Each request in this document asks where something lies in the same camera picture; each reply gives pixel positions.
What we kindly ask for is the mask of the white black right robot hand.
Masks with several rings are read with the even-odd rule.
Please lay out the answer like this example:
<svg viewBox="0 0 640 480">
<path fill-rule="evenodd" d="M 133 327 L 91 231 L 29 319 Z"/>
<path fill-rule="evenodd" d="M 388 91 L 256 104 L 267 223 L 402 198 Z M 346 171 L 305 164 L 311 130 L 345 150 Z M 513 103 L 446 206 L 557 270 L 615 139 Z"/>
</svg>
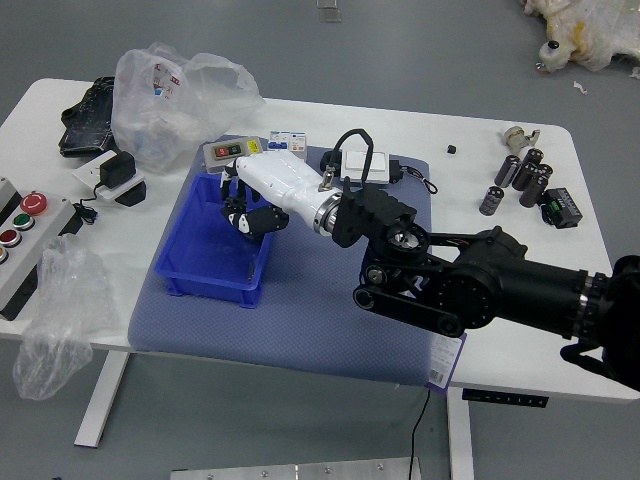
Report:
<svg viewBox="0 0 640 480">
<path fill-rule="evenodd" d="M 241 233 L 257 237 L 284 229 L 297 213 L 328 236 L 341 193 L 321 182 L 318 172 L 287 150 L 242 156 L 224 167 L 221 214 Z"/>
</svg>

